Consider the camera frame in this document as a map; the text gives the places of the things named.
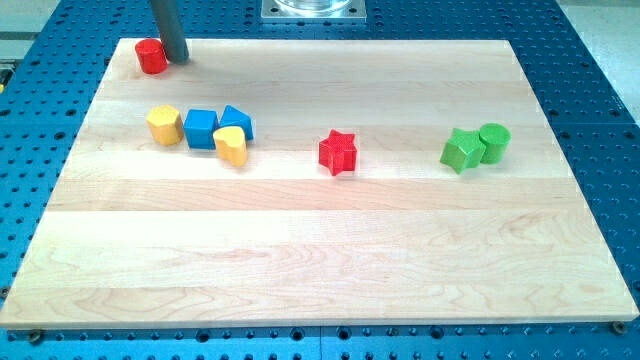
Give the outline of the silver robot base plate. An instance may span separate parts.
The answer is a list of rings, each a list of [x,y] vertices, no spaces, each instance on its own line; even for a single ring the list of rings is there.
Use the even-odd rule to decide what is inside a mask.
[[[261,18],[267,22],[365,20],[365,0],[262,0]]]

